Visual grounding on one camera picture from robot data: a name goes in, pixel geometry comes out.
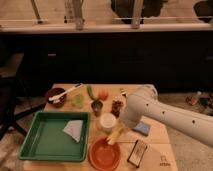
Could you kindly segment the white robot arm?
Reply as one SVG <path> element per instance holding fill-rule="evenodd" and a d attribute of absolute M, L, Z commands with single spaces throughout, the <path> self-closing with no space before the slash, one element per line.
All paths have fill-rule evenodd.
<path fill-rule="evenodd" d="M 143 116 L 213 148 L 213 117 L 160 102 L 157 90 L 151 84 L 144 84 L 127 95 L 120 121 L 126 127 L 133 128 Z"/>

